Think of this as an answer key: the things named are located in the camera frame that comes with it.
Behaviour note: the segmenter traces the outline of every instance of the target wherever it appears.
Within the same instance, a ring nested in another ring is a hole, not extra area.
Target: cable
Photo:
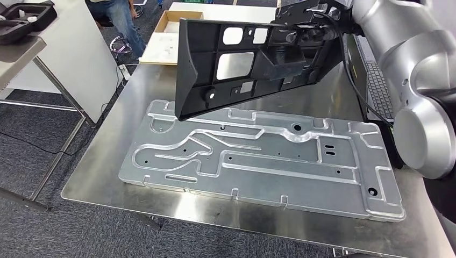
[[[104,104],[102,105],[102,107],[101,107],[102,110],[103,110],[103,106],[104,106],[104,105],[113,105],[113,104],[111,104],[111,103],[104,103]],[[99,124],[95,125],[95,127],[92,127],[92,128],[97,128],[97,127],[99,127],[103,121],[104,121],[104,117],[103,117],[103,114],[102,114],[102,119],[100,119]],[[20,138],[14,137],[14,136],[12,136],[12,135],[9,135],[9,134],[3,133],[3,132],[0,132],[0,134],[2,134],[2,135],[4,135],[4,136],[7,136],[7,137],[9,137],[9,138],[13,138],[13,139],[18,140],[18,141],[25,142],[26,144],[29,144],[29,145],[31,145],[31,146],[37,148],[37,149],[40,149],[40,150],[42,150],[43,152],[47,152],[47,153],[51,153],[51,154],[63,153],[63,154],[66,154],[66,155],[68,155],[68,156],[74,156],[76,153],[78,153],[80,150],[82,150],[85,146],[87,146],[87,144],[89,144],[90,139],[91,139],[92,136],[94,135],[95,131],[96,131],[96,130],[92,130],[92,133],[90,134],[88,140],[84,143],[84,145],[82,145],[79,149],[77,149],[75,152],[73,152],[73,153],[71,153],[71,154],[70,154],[70,153],[67,153],[67,152],[63,152],[63,151],[61,151],[61,150],[58,151],[58,152],[53,152],[53,151],[51,151],[51,150],[48,151],[48,150],[46,150],[46,149],[44,149],[44,148],[41,148],[40,146],[38,146],[38,145],[36,145],[36,144],[33,144],[33,143],[31,143],[31,142],[29,142],[29,141],[26,141],[26,140],[24,140],[24,139],[20,139]]]
[[[119,68],[119,67],[116,66],[116,76],[117,76],[116,90],[115,90],[116,98],[118,97],[117,88],[118,88],[118,86],[119,86],[118,68]],[[7,133],[0,132],[0,134],[1,134],[1,135],[4,135],[4,136],[6,136],[6,137],[9,137],[9,138],[18,140],[18,141],[25,142],[26,144],[29,144],[29,145],[31,145],[31,146],[33,146],[33,147],[35,147],[35,148],[37,148],[37,149],[39,149],[39,150],[41,150],[41,151],[43,151],[43,152],[47,152],[47,153],[50,153],[50,154],[59,154],[59,153],[63,153],[63,154],[66,154],[66,155],[68,155],[68,156],[74,156],[76,153],[78,153],[80,150],[82,150],[85,146],[87,146],[87,144],[89,144],[90,139],[91,139],[92,136],[94,135],[96,129],[98,129],[98,128],[101,126],[101,124],[104,122],[103,107],[104,107],[105,105],[114,105],[114,103],[110,103],[110,101],[109,101],[108,103],[104,103],[103,105],[101,105],[101,108],[100,108],[100,110],[101,110],[101,117],[100,117],[100,120],[98,120],[98,123],[97,123],[94,127],[91,127],[93,130],[92,130],[92,132],[91,132],[89,138],[87,139],[87,141],[86,141],[79,149],[77,149],[75,152],[73,152],[73,153],[71,153],[71,154],[70,154],[70,153],[67,153],[67,152],[63,152],[63,151],[61,151],[61,150],[58,151],[58,152],[54,152],[54,151],[51,151],[51,150],[46,150],[46,149],[44,149],[44,148],[42,148],[42,147],[40,147],[40,146],[38,146],[38,145],[36,145],[36,144],[34,144],[34,143],[31,143],[31,142],[26,141],[26,140],[24,140],[24,139],[20,139],[20,138],[18,138],[18,137],[14,137],[14,136],[9,135],[9,134],[7,134]]]
[[[334,28],[337,31],[337,34],[339,35],[340,48],[342,51],[345,52],[345,45],[344,45],[344,40],[343,40],[344,36],[342,35],[342,32],[339,30],[339,26],[337,26],[336,21],[331,16],[329,16],[328,14],[326,14],[324,12],[319,12],[319,11],[314,11],[314,10],[308,10],[308,11],[312,11],[316,15],[321,15],[321,16],[325,17],[332,24],[332,26],[334,26]],[[361,99],[361,101],[367,107],[368,110],[370,110],[372,113],[374,113],[374,115],[376,115],[380,120],[382,120],[387,126],[393,128],[393,125],[390,122],[388,122],[386,119],[384,119],[377,111],[374,110],[373,107],[371,107],[369,105],[369,103],[367,103],[366,99],[363,98],[363,96],[359,92],[358,88],[356,88],[352,73],[350,72],[350,69],[348,68],[348,60],[347,60],[347,56],[345,55],[345,53],[343,53],[342,62],[344,63],[345,73],[347,74],[348,80],[350,81],[350,85],[352,86],[356,95],[358,95],[358,98]]]

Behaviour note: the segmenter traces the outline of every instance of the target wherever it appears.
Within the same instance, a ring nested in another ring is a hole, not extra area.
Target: blue jeans
[[[93,3],[86,1],[94,19],[107,16],[120,35],[130,44],[133,54],[139,58],[146,49],[146,43],[133,25],[128,0],[110,0]]]

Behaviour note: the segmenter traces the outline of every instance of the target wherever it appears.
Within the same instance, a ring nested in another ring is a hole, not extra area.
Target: stamped metal sheet
[[[401,221],[374,124],[233,108],[180,122],[153,101],[119,172],[127,183],[286,209]]]

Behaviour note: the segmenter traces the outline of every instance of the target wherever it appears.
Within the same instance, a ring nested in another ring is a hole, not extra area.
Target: black case
[[[24,18],[19,17],[19,10],[26,13]],[[7,20],[23,20],[27,21],[30,16],[35,16],[37,21],[32,23],[33,31],[42,31],[57,18],[57,12],[52,4],[14,4],[6,9],[2,16]]]
[[[26,16],[20,18],[19,10],[25,11]],[[53,3],[14,4],[0,15],[6,18],[0,21],[0,45],[12,44],[32,31],[42,31],[57,18]],[[30,16],[35,16],[37,21],[29,23]]]

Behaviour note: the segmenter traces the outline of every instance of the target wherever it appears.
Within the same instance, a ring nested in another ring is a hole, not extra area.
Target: stainless steel table
[[[454,257],[423,180],[410,169],[395,170],[407,211],[407,218],[400,223],[286,210],[123,183],[118,172],[137,126],[152,100],[174,100],[175,78],[175,67],[138,66],[68,180],[62,198],[387,257]],[[237,108],[361,119],[358,101],[341,66],[317,85]]]

